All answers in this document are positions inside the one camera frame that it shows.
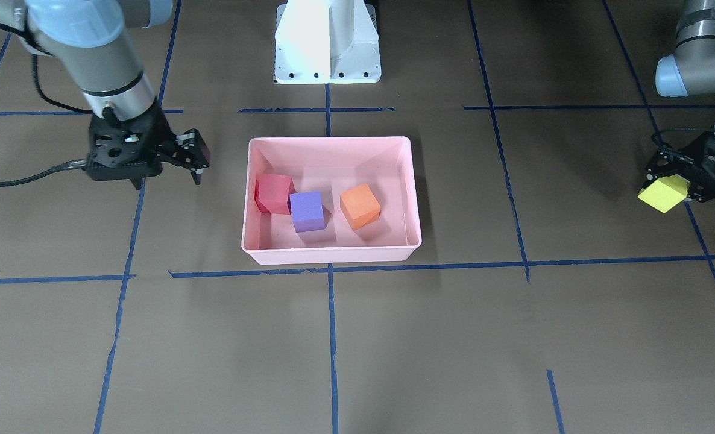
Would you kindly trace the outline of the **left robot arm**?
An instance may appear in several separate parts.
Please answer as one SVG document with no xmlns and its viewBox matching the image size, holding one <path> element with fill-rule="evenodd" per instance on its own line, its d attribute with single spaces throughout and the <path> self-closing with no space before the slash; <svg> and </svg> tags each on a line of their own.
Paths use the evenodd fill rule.
<svg viewBox="0 0 715 434">
<path fill-rule="evenodd" d="M 675 30 L 675 49 L 658 61 L 655 88 L 663 97 L 715 93 L 715 1 L 685 1 Z M 680 150 L 652 135 L 656 152 L 645 168 L 647 183 L 677 175 L 688 182 L 686 201 L 715 200 L 715 124 Z"/>
</svg>

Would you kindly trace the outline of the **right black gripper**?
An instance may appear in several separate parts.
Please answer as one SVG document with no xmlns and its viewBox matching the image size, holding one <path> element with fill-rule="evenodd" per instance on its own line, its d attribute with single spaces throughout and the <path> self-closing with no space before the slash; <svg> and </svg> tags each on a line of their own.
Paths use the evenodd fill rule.
<svg viewBox="0 0 715 434">
<path fill-rule="evenodd" d="M 160 159 L 187 169 L 195 185 L 211 165 L 211 153 L 195 128 L 176 135 L 155 99 L 142 115 L 131 120 L 112 121 L 92 115 L 89 124 L 89 158 L 104 166 L 121 166 L 143 159 L 160 146 Z M 135 190 L 142 190 L 143 178 L 130 178 Z"/>
</svg>

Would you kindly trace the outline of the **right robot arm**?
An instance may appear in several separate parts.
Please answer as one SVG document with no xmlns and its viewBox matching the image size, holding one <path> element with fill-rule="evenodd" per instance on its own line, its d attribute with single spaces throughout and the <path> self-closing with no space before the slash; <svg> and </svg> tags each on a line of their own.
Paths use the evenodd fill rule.
<svg viewBox="0 0 715 434">
<path fill-rule="evenodd" d="M 42 99 L 38 59 L 63 64 L 88 103 L 89 149 L 37 175 L 0 181 L 12 187 L 60 171 L 82 170 L 95 181 L 143 179 L 161 174 L 163 164 L 189 171 L 195 184 L 210 165 L 200 132 L 176 135 L 128 35 L 172 16 L 171 1 L 0 1 L 0 30 L 18 36 L 31 53 L 33 85 Z"/>
</svg>

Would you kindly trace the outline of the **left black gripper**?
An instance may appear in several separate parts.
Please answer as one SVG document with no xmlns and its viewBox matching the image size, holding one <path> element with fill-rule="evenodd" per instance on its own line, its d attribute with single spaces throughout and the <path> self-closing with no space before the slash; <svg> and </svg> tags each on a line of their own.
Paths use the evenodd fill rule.
<svg viewBox="0 0 715 434">
<path fill-rule="evenodd" d="M 715 200 L 715 135 L 700 134 L 682 148 L 658 145 L 658 150 L 647 162 L 645 172 L 645 184 L 678 175 L 690 183 L 689 195 L 693 200 L 699 203 Z"/>
</svg>

